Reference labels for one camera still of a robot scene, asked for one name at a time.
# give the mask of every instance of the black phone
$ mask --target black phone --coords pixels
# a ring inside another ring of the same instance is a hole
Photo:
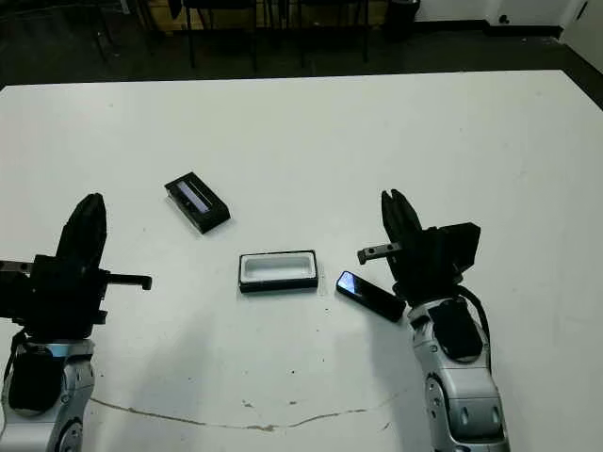
[[[385,292],[380,287],[348,271],[341,274],[335,288],[337,292],[358,301],[371,311],[392,322],[398,322],[404,314],[406,302],[403,299]]]

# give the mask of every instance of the metal bracket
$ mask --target metal bracket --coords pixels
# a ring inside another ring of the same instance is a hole
[[[363,266],[366,261],[381,259],[382,257],[387,257],[400,251],[402,251],[402,245],[400,243],[389,243],[387,245],[364,248],[363,250],[358,251],[358,262]]]

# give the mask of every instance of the dark floor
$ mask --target dark floor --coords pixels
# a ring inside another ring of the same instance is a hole
[[[90,29],[62,12],[18,23],[0,22],[0,88],[92,81],[562,69],[603,108],[603,75],[550,37],[493,37],[480,30],[423,31],[403,42],[388,42],[375,29],[365,63],[356,34],[312,32],[307,34],[312,42],[302,68],[294,34],[266,30],[258,33],[254,72],[246,35],[202,32],[195,37],[198,67],[193,70],[185,34],[148,39],[135,26],[133,16],[113,10],[106,11],[106,18],[119,44],[114,50],[101,34],[106,61]]]

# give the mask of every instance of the black case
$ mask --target black case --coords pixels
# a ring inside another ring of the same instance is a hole
[[[177,186],[182,181],[184,181],[191,190],[195,191],[202,200],[206,201],[205,204],[209,209],[207,212],[201,212],[197,209],[197,207],[195,207],[195,205],[182,193]],[[185,174],[175,181],[165,184],[165,187],[166,190],[168,190],[170,198],[174,200],[176,205],[182,210],[192,224],[201,231],[201,234],[206,233],[230,218],[230,212],[228,211],[226,204],[218,198],[218,196],[211,191],[211,189],[204,184],[194,172]]]

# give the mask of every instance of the white table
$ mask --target white table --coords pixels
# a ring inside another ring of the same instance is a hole
[[[54,253],[105,196],[111,287],[94,329],[86,451],[427,451],[406,323],[343,299],[389,288],[380,192],[424,226],[482,227],[482,299],[514,450],[600,448],[603,113],[563,73],[9,87],[0,92],[4,258]],[[199,235],[163,185],[190,170],[233,219]],[[316,294],[242,296],[242,252],[314,249]],[[0,327],[8,356],[16,331]]]

